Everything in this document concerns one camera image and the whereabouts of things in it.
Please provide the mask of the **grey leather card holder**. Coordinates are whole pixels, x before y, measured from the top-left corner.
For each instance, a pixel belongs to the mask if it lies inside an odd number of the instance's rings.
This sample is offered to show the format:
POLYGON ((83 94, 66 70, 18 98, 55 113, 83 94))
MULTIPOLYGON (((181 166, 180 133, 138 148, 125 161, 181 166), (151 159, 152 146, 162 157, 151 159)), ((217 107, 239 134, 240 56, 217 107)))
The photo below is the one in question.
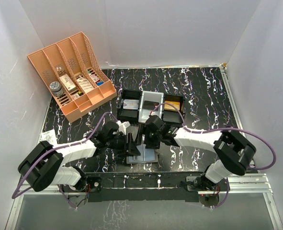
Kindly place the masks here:
POLYGON ((126 157, 127 164, 142 164, 142 163, 156 163, 158 162, 158 153, 155 149, 147 149, 145 144, 137 146, 139 156, 126 157))

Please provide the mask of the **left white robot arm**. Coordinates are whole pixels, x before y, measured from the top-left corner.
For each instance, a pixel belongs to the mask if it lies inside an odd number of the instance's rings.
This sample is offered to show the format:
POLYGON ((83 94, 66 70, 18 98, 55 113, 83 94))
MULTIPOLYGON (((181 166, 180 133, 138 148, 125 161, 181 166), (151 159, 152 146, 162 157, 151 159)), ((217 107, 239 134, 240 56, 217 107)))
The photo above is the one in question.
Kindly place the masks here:
POLYGON ((99 155, 111 149, 124 156, 140 156, 132 133, 127 133, 129 122, 104 124, 90 139, 53 146, 48 141, 39 142, 18 166, 18 172, 30 187, 40 192, 52 185, 68 185, 75 191, 87 187, 87 176, 76 166, 66 164, 83 158, 99 155))

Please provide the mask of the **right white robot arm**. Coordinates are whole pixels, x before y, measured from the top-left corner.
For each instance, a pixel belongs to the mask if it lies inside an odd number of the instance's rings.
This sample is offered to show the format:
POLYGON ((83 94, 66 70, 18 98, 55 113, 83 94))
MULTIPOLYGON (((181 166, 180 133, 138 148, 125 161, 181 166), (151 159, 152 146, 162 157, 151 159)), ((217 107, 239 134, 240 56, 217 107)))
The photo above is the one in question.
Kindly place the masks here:
POLYGON ((221 180, 231 174, 243 176, 256 153, 255 146, 238 131, 189 129, 167 124, 157 115, 151 115, 145 123, 139 124, 136 143, 141 142, 149 149, 158 149, 164 143, 216 153, 218 160, 207 166, 200 177, 185 182, 190 188, 200 190, 214 190, 221 180))

